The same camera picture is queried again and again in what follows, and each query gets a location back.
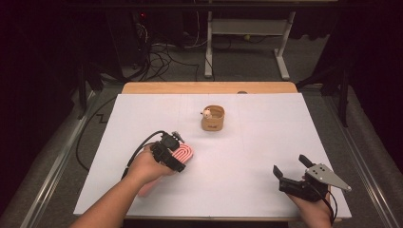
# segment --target white metal stand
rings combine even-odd
[[[207,50],[205,52],[204,76],[210,78],[213,75],[213,49],[211,48],[213,34],[249,34],[249,35],[281,35],[279,48],[274,50],[281,78],[290,80],[287,67],[282,54],[287,44],[288,36],[294,22],[296,13],[290,12],[288,20],[245,20],[245,19],[214,19],[213,13],[208,12],[207,23]]]

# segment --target pink striped object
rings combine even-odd
[[[175,157],[179,162],[187,163],[187,161],[189,161],[193,156],[193,149],[187,144],[181,143],[179,148],[172,153],[172,156]],[[137,195],[139,197],[146,197],[160,179],[161,178],[158,178],[150,183],[147,183],[140,189]]]

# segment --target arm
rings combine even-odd
[[[322,200],[310,202],[289,194],[287,196],[296,204],[302,220],[309,228],[332,227],[330,223],[331,212]],[[329,194],[326,195],[326,200],[329,201]]]
[[[149,147],[146,147],[130,165],[127,175],[70,227],[120,227],[131,203],[143,185],[172,173],[168,167],[155,162]]]

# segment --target dark background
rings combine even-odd
[[[348,61],[351,85],[402,170],[403,12],[393,3],[384,0],[376,10],[341,14],[301,10],[290,36],[308,34],[316,39],[332,33],[316,72],[344,58],[345,49],[353,50]],[[144,53],[139,49],[143,44],[129,20],[139,12],[130,13],[71,13],[62,8],[61,1],[49,0],[0,3],[0,213],[36,155],[73,107],[70,97],[78,86],[78,69],[83,68],[85,79],[94,89],[100,89],[100,72],[124,81],[121,65],[142,63]],[[261,18],[267,13],[244,12],[237,16]],[[288,12],[270,10],[273,17],[284,13]],[[234,17],[234,12],[223,12],[220,17]],[[205,22],[205,18],[206,12],[201,12],[201,21]],[[197,33],[196,18],[189,12],[151,11],[146,23],[150,31],[178,46],[182,45],[184,30]],[[201,31],[206,31],[205,23],[201,23]],[[329,77],[338,79],[339,75]]]

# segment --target brown basket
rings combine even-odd
[[[204,110],[206,110],[207,108],[210,108],[212,118],[207,119],[203,117],[201,119],[201,128],[205,131],[221,130],[224,125],[224,109],[218,105],[209,105],[205,107]]]

